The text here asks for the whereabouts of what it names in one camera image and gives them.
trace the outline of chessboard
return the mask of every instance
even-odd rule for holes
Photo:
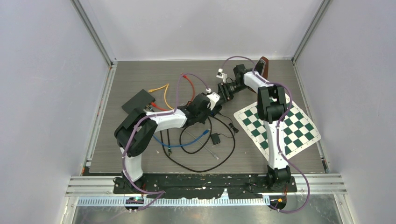
[[[289,102],[290,98],[286,95],[287,106],[289,106]],[[263,121],[258,117],[257,102],[237,111],[234,113],[234,117],[268,160],[267,132]],[[283,131],[286,158],[288,159],[321,139],[312,120],[294,102],[284,119]]]

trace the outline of plug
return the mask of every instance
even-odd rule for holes
[[[211,134],[211,139],[212,139],[213,145],[220,144],[220,137],[219,137],[218,133]]]

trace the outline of gray floor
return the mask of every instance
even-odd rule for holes
[[[252,67],[248,61],[230,61],[225,66],[225,73],[233,77],[232,69],[235,65],[244,63],[247,68]],[[216,73],[222,61],[163,61],[163,62],[119,62],[114,76],[109,100],[107,103],[103,122],[101,124],[98,141],[92,159],[90,172],[117,172],[121,171],[121,153],[117,147],[114,138],[114,131],[118,125],[125,119],[127,114],[121,109],[121,106],[127,102],[133,95],[141,89],[149,90],[170,83],[167,93],[167,101],[171,106],[176,103],[176,83],[182,72],[191,72],[203,78],[212,88],[217,91]],[[204,85],[196,78],[190,78],[195,85],[196,94],[205,90]],[[281,82],[287,85],[292,94],[294,101],[305,111],[305,106],[301,91],[299,89],[296,74],[289,60],[273,60],[269,62],[269,80]],[[152,95],[156,98],[156,103],[166,108],[163,99],[164,90],[156,91]],[[186,80],[181,80],[179,89],[180,103],[186,103],[192,97],[190,84]],[[240,130],[236,134],[236,148],[234,154],[222,166],[214,169],[213,173],[265,173],[267,171],[267,161],[259,152],[253,141],[242,130],[238,122],[233,117],[237,110],[253,103],[257,100],[257,95],[245,90],[238,93],[234,100],[225,104],[221,111],[224,115],[234,120],[235,126]],[[227,124],[229,120],[221,116],[219,119]],[[224,133],[230,136],[230,133],[219,122],[212,119],[213,132]],[[199,136],[209,124],[196,124],[189,127],[189,131],[195,136]],[[172,129],[170,131],[171,144],[178,144],[181,130]],[[183,143],[191,141],[189,135],[183,136]],[[221,137],[221,143],[213,146],[209,140],[207,146],[219,156],[219,160],[213,158],[206,150],[201,150],[197,154],[190,155],[181,151],[180,148],[173,148],[171,157],[193,169],[203,170],[215,166],[227,157],[230,153],[233,141]],[[186,147],[187,150],[193,151],[198,149],[199,144],[193,144]],[[291,158],[291,161],[305,173],[323,173],[324,169],[320,160],[317,145],[313,145],[298,155]],[[165,157],[162,147],[154,139],[150,142],[146,151],[143,153],[142,168],[146,173],[172,173],[186,172]]]

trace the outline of power cord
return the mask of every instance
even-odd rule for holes
[[[239,130],[234,126],[234,122],[233,122],[233,120],[230,117],[228,117],[228,116],[226,116],[226,115],[224,115],[224,114],[222,114],[220,112],[217,112],[217,114],[220,115],[220,116],[223,116],[225,118],[228,118],[231,121],[231,123],[229,123],[228,126],[230,126],[230,128],[233,130],[233,132],[234,132],[233,135],[235,135],[236,133],[239,132]]]
[[[218,118],[216,118],[216,117],[212,117],[212,118],[216,119],[216,120],[219,121],[221,124],[223,124],[223,125],[230,131],[231,134],[233,133],[233,132],[231,131],[231,129],[227,126],[227,124],[225,124],[223,121],[221,121],[220,119],[218,119]],[[160,131],[160,136],[161,136],[161,142],[163,142],[162,131]],[[194,169],[191,169],[191,168],[189,168],[189,167],[187,167],[187,166],[184,166],[184,165],[178,163],[177,161],[175,161],[174,159],[172,159],[172,158],[166,153],[165,147],[164,147],[163,145],[162,145],[162,149],[163,149],[163,153],[165,154],[165,156],[166,156],[168,159],[170,159],[172,162],[174,162],[176,165],[178,165],[178,166],[180,166],[180,167],[183,167],[184,169],[187,169],[187,170],[189,170],[189,171],[191,171],[191,172],[194,172],[194,173],[204,173],[204,172],[211,171],[211,170],[213,170],[213,169],[215,169],[215,168],[221,166],[223,163],[225,163],[225,162],[231,157],[231,155],[234,153],[234,150],[235,150],[235,137],[233,136],[233,148],[232,148],[230,154],[229,154],[221,163],[217,164],[216,166],[214,166],[214,167],[212,167],[212,168],[206,169],[206,170],[194,170]]]
[[[208,117],[208,121],[209,121],[209,124],[210,124],[210,129],[209,129],[210,131],[209,131],[208,139],[204,142],[204,144],[203,144],[199,149],[197,149],[197,150],[194,151],[194,152],[189,152],[189,151],[185,150],[185,148],[184,148],[183,146],[181,146],[182,150],[183,150],[185,153],[187,153],[187,154],[195,154],[195,153],[201,151],[201,149],[203,149],[203,148],[205,147],[205,145],[208,143],[208,141],[209,141],[209,139],[210,139],[210,136],[211,136],[211,134],[212,134],[212,130],[213,130],[212,121],[210,120],[209,117]],[[187,128],[188,128],[188,127],[183,128],[182,132],[180,133],[180,136],[179,136],[179,144],[180,144],[180,145],[182,145],[182,135],[183,135],[183,133],[185,132],[185,130],[186,130]]]

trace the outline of white wall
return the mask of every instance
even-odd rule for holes
[[[292,58],[321,0],[84,0],[117,60]]]
[[[396,2],[333,1],[297,66],[358,220],[396,223]]]
[[[54,224],[108,68],[70,1],[0,5],[0,223]]]

